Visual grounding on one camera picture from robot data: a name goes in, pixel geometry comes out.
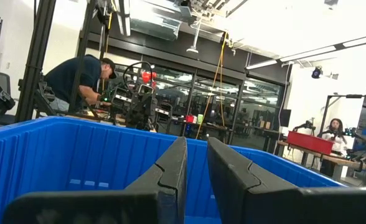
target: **jeans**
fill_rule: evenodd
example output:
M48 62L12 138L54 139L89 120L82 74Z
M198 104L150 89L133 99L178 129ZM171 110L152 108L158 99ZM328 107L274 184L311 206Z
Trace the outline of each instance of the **jeans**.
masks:
M50 107L54 110L68 111L70 104L56 97L53 102L50 102Z

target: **red object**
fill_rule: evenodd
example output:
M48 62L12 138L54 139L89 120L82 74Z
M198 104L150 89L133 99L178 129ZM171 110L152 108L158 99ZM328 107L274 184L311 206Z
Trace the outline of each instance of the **red object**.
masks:
M151 74L150 74L150 72L143 72L141 74L141 77L143 78L144 83L148 83L148 82L150 82ZM155 78L157 78L157 73L153 72L152 73L152 79L155 79Z
M185 117L185 121L186 121L186 122L191 122L191 123L193 123L193 121L194 121L194 116L192 116L192 115L187 115L187 116Z
M331 153L332 146L334 145L331 141L295 131L289 131L287 143L326 155Z

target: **man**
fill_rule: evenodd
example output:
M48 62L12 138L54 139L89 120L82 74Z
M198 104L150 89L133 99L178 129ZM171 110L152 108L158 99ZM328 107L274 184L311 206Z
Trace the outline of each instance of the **man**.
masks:
M47 85L52 87L55 94L55 100L50 103L50 107L55 110L68 111L71 103L71 92L75 74L78 70L79 58L67 60L57 67L53 68L46 76ZM86 55L83 58L82 74L79 80L79 92L85 98L89 105L98 102L100 94L93 91L99 79L116 78L115 64L108 58L98 60L92 55ZM75 102L76 108L82 105L82 99L78 95Z

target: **red box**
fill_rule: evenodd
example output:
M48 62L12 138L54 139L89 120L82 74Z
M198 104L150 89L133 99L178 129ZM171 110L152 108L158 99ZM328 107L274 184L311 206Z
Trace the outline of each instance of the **red box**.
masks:
M187 115L187 116L185 117L185 121L186 121L186 122L193 123L193 121L194 121L194 116L192 116L192 115Z
M326 155L331 153L332 146L334 145L331 141L295 131L289 131L287 143Z

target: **yellow cable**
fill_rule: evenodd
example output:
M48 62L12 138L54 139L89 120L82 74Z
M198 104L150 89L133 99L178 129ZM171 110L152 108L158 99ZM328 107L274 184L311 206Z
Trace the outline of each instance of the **yellow cable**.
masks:
M110 20L108 21L108 30L111 29L111 20L113 19L113 13L110 14Z
M226 42L226 37L227 37L227 32L225 34L224 42ZM222 74L223 74L223 54L222 54L222 59L221 59L221 62L220 62L220 112L221 112L221 115L222 115L222 124L223 124L223 127L225 127L225 118L223 117Z
M113 13L111 12L110 14L110 20L108 21L108 32L110 31L111 29L111 20L113 19ZM107 42L106 42L106 56L107 56L107 53L108 53L108 39L110 38L109 35L107 35Z
M210 95L208 97L208 102L207 102L207 106L205 107L205 111L204 111L204 117L202 118L202 121L200 123L200 126L198 127L198 131L197 131L197 135L195 137L195 139L198 139L198 135L200 134L200 130L201 130L201 126L202 126L202 122L205 121L205 115L207 114L207 110L208 110L208 105L209 105L209 101L210 101L210 97L212 96L212 90L215 86L215 82L216 82L216 77L218 75L218 71L219 71L219 66L220 66L220 63L221 61L223 60L223 50L225 48L225 42L226 42L226 36L227 36L227 33L225 35L225 40L223 41L223 45L222 45L222 50L220 51L220 56L219 56L219 61L218 61L218 66L216 68L216 72L215 72L215 77L213 78L213 83L212 83L212 88L211 88L211 91L210 91Z

